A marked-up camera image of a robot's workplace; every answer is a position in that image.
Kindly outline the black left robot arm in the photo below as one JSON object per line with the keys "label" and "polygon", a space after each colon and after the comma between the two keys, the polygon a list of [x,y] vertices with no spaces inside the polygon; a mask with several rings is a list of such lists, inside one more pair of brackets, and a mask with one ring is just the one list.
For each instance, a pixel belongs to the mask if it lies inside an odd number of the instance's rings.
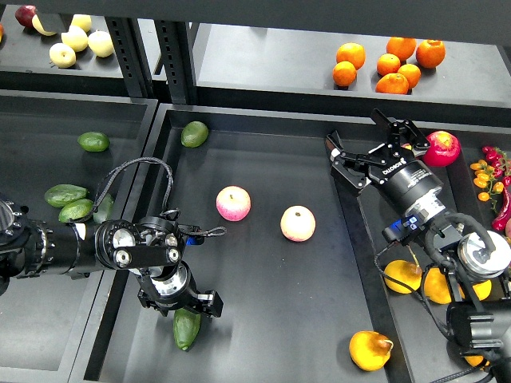
{"label": "black left robot arm", "polygon": [[1,291],[13,278],[63,274],[86,278],[101,270],[128,270],[140,285],[139,301],[162,315],[186,309],[194,314],[220,317],[224,303],[214,290],[199,292],[183,260],[187,245],[200,245],[208,237],[224,235],[225,227],[203,231],[178,223],[177,209],[164,207],[157,216],[137,223],[111,219],[91,223],[117,176],[132,165],[127,161],[106,177],[104,188],[80,219],[50,225],[29,219],[28,208],[1,197]]}

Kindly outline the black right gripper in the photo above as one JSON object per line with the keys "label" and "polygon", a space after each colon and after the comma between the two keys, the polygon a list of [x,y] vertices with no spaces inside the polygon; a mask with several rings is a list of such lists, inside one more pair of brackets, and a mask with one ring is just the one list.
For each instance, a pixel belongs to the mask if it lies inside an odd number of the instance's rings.
{"label": "black right gripper", "polygon": [[[390,120],[379,109],[374,109],[370,118],[387,133],[386,147],[391,156],[383,163],[371,154],[347,152],[333,131],[325,139],[332,177],[352,195],[360,195],[373,184],[401,218],[428,223],[446,210],[438,198],[442,181],[415,158],[429,150],[430,142],[411,120]],[[410,144],[411,149],[405,149],[404,144]]]}

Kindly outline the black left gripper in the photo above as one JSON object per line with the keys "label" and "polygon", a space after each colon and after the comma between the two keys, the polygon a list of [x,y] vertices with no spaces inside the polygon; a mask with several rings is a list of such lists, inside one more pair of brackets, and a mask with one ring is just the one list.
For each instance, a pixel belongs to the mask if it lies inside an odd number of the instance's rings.
{"label": "black left gripper", "polygon": [[153,308],[164,317],[169,311],[180,308],[195,314],[221,317],[224,308],[222,298],[215,290],[200,293],[196,289],[195,279],[187,263],[180,262],[170,275],[160,279],[153,277],[149,268],[137,271],[137,281],[140,285],[137,297],[143,308]]}

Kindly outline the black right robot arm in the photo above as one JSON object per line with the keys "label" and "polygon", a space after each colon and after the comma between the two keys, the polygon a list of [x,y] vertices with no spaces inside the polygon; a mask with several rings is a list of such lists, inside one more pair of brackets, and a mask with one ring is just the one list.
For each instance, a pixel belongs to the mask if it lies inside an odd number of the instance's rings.
{"label": "black right robot arm", "polygon": [[338,132],[325,146],[334,180],[358,196],[375,187],[398,214],[382,231],[386,249],[418,244],[446,280],[451,302],[441,334],[463,356],[480,356],[488,379],[510,380],[510,248],[474,217],[451,211],[438,198],[440,179],[419,159],[430,148],[411,120],[389,120],[379,110],[370,118],[387,138],[367,153],[348,152]]}

